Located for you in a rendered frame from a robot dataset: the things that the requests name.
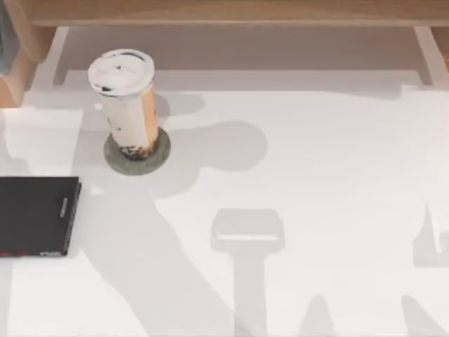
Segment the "white lidded paper cup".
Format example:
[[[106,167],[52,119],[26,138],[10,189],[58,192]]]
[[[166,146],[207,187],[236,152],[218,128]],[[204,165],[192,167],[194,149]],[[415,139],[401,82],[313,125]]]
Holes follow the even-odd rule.
[[[130,160],[149,157],[159,136],[154,75],[152,58],[135,49],[106,52],[88,68],[88,82],[102,100],[112,139]]]

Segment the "wooden shelf unit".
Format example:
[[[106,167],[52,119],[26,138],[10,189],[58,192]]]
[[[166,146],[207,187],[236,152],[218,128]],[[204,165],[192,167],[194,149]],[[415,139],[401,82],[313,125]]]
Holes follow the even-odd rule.
[[[19,41],[0,73],[0,107],[18,107],[59,26],[428,26],[449,71],[449,0],[0,0]]]

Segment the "grey round coaster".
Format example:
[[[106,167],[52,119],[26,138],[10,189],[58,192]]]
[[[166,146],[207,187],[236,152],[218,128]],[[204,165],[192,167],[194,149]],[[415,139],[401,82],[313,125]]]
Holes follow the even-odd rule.
[[[125,176],[143,176],[161,168],[169,158],[171,141],[161,127],[158,128],[158,132],[154,151],[142,160],[131,160],[123,156],[116,141],[109,135],[103,146],[103,156],[108,166]]]

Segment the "black book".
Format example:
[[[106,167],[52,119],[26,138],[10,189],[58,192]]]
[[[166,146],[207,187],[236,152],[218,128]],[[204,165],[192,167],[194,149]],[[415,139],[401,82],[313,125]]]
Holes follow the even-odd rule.
[[[66,256],[81,187],[75,176],[0,177],[0,258]]]

